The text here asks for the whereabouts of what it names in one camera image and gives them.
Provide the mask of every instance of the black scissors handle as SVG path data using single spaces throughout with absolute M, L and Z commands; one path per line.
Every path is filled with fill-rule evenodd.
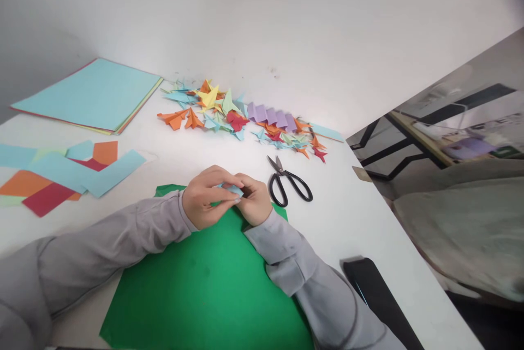
M 284 171 L 283 174 L 289 179 L 289 182 L 293 185 L 293 189 L 298 193 L 298 195 L 305 201 L 312 201 L 313 200 L 313 193 L 311 193 L 310 188 L 307 186 L 307 183 L 305 183 L 301 178 L 297 177 L 295 174 L 290 173 L 289 171 Z M 306 190 L 307 196 L 302 193 L 302 190 L 299 189 L 298 185 L 296 184 L 295 180 L 300 182 L 302 186 L 304 186 L 304 189 Z M 273 193 L 273 182 L 277 180 L 278 189 L 280 189 L 280 194 L 282 195 L 282 198 L 284 202 L 280 202 L 275 197 L 275 194 Z M 271 177 L 271 181 L 269 182 L 269 193 L 271 194 L 271 198 L 277 204 L 281 207 L 286 207 L 288 205 L 288 197 L 285 194 L 284 187 L 282 186 L 282 181 L 280 180 L 280 176 L 278 174 L 273 174 Z

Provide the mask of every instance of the hand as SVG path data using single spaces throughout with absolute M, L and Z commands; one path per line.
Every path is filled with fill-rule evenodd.
M 182 196 L 182 206 L 189 220 L 199 230 L 212 226 L 235 205 L 238 194 L 214 186 L 222 182 L 239 188 L 244 184 L 238 177 L 232 176 L 222 167 L 213 165 L 191 180 Z M 211 203 L 221 201 L 217 206 Z
M 246 174 L 238 173 L 235 176 L 244 184 L 244 197 L 240 199 L 237 207 L 253 227 L 264 223 L 273 210 L 266 184 Z

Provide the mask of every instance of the scissors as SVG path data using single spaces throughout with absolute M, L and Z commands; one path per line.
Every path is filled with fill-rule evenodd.
M 273 168 L 276 171 L 276 173 L 274 173 L 273 176 L 271 177 L 271 181 L 269 181 L 269 193 L 271 194 L 271 198 L 273 199 L 275 204 L 277 204 L 278 206 L 281 206 L 281 207 L 285 207 L 285 206 L 288 205 L 288 197 L 285 194 L 284 187 L 282 186 L 282 182 L 280 180 L 280 177 L 284 176 L 284 175 L 289 179 L 289 182 L 291 182 L 291 184 L 293 185 L 293 188 L 296 190 L 296 192 L 299 194 L 299 196 L 303 200 L 305 200 L 305 201 L 312 201 L 313 200 L 313 193 L 311 193 L 311 190 L 307 186 L 307 183 L 302 181 L 295 174 L 292 174 L 289 171 L 284 170 L 282 168 L 282 163 L 280 162 L 280 159 L 278 158 L 278 156 L 276 157 L 276 160 L 277 160 L 276 163 L 273 160 L 271 160 L 271 158 L 269 156 L 267 158 L 269 159 L 269 161 L 271 162 L 271 165 L 273 166 Z M 299 189 L 299 187 L 297 186 L 297 184 L 295 183 L 295 180 L 293 178 L 295 180 L 297 180 L 298 182 L 300 182 L 302 184 L 302 186 L 304 186 L 304 189 L 306 190 L 307 196 L 302 193 L 302 191 Z M 282 195 L 282 198 L 284 199 L 283 203 L 278 201 L 277 198 L 275 197 L 275 194 L 273 193 L 273 182 L 275 180 L 277 180 L 278 188 L 280 189 L 280 193 Z

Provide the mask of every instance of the person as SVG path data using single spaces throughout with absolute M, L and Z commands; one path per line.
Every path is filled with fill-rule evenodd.
M 214 187 L 223 182 L 245 196 Z M 235 204 L 250 224 L 244 234 L 266 261 L 269 278 L 296 296 L 320 348 L 405 349 L 351 285 L 276 214 L 264 183 L 216 165 L 182 192 L 139 201 L 84 230 L 36 240 L 0 260 L 0 348 L 43 349 L 56 316 L 119 269 L 205 231 Z

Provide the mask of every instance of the gray sweatshirt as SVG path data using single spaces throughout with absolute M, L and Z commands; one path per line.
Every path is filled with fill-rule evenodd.
M 56 316 L 117 270 L 197 231 L 182 207 L 182 193 L 139 201 L 82 231 L 36 240 L 0 260 L 0 348 L 43 349 Z M 404 349 L 274 210 L 245 236 L 267 262 L 273 283 L 297 297 L 321 348 Z

